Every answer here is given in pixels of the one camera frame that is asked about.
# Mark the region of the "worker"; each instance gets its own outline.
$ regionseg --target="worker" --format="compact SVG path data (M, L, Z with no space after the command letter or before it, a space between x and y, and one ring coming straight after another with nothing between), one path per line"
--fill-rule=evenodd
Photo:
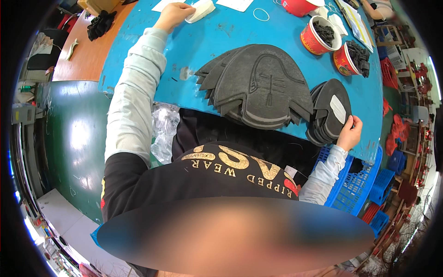
M404 118L404 121L414 124L420 124L421 127L429 128L430 123L434 123L435 115L429 113L429 110L424 106L412 107L412 119Z
M375 23L382 24L395 15L389 0L360 0L360 2L371 26Z
M360 140L363 123L357 116L347 119L326 162L318 162L300 191L280 167L261 159L256 151L231 142L192 145L173 163L149 169L151 106L166 66L166 40L174 27L194 12L195 8L187 4L168 4L154 27L144 30L124 61L108 113L101 194L104 222L144 205L202 197L254 196L323 205L345 166L348 151ZM180 133L177 132L176 139L186 145L187 138ZM165 275L134 267L144 276Z

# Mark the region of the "rubber band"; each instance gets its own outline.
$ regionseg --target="rubber band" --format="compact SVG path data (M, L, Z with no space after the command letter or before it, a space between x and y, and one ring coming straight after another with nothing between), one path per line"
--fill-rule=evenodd
M266 15L268 16L268 19L263 20L263 19L260 19L260 18L256 17L256 16L255 16L255 11L256 11L256 10L262 10L262 11L264 11L264 12L266 13ZM256 8L256 9L252 12L252 15L255 17L255 19L260 20L260 21L264 21L264 22L266 22L266 21L269 20L269 14L268 14L268 12L265 11L264 9L261 9L261 8Z

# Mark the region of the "blue plastic basket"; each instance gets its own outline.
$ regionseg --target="blue plastic basket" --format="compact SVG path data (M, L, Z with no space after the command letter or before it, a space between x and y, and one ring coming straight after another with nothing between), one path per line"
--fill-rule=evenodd
M374 185L372 186L371 192L369 193L369 200L381 206L383 202L388 197L389 191L392 188L391 183L392 177L394 177L395 172L388 169L383 169L380 174L375 178Z
M392 170L397 175L401 175L401 172L404 169L404 163L406 161L406 157L404 156L404 153L398 150L395 150L392 154L391 158L389 159L387 168L389 170Z
M323 152L323 155L319 155L318 160L326 161L327 156L324 155L324 148L320 151L320 153ZM362 162L363 169L359 173L349 173L353 158L350 158L351 156L348 155L345 168L340 171L339 179L335 182L325 202L325 206L357 216L374 183L382 156L383 149L379 146L374 165Z
M384 226L388 223L388 221L389 221L389 216L384 212L378 211L375 214L371 223L369 223L369 226L372 228L372 231L374 231L375 238L378 238L378 236L380 235L380 231L384 228Z
M320 149L320 154L317 157L317 161L315 163L314 169L317 166L317 164L322 161L322 162L326 162L326 159L329 156L329 151L331 150L331 148L329 146L323 146ZM332 203L334 202L335 198L337 197L339 188L342 187L343 183L345 182L345 178L346 175L349 172L349 168L352 165L352 161L354 160L354 157L352 157L351 155L348 155L346 158L346 163L345 163L345 167L339 172L338 174L338 180L335 181L334 186L332 187L331 192L329 193L328 198L326 199L326 202L324 204L324 206L326 207L331 207Z

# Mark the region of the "red paper bowl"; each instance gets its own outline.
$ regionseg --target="red paper bowl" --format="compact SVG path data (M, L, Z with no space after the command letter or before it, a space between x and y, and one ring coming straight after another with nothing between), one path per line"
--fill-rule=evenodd
M332 40L332 47L329 47L324 43L324 41L319 37L314 29L314 22L319 21L322 26L330 26L334 30L334 39ZM315 55L321 55L326 52L332 52L340 49L342 46L342 37L340 36L334 25L327 19L321 16L313 16L309 21L308 25L303 29L300 34L300 40L303 46L311 53Z
M332 59L334 60L335 67L341 74L345 76L361 75L349 56L348 45L346 43L332 54Z

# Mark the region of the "light gray sleeve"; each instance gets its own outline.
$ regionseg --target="light gray sleeve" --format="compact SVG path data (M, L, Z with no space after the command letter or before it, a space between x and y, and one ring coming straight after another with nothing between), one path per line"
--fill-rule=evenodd
M324 205L329 193L338 180L338 173L345 167L348 152L339 146L332 146L326 162L319 162L309 175L299 193L299 201Z
M151 107L166 66L163 50L167 36L163 30L146 28L129 49L109 106L105 162L115 153L130 152L150 167Z

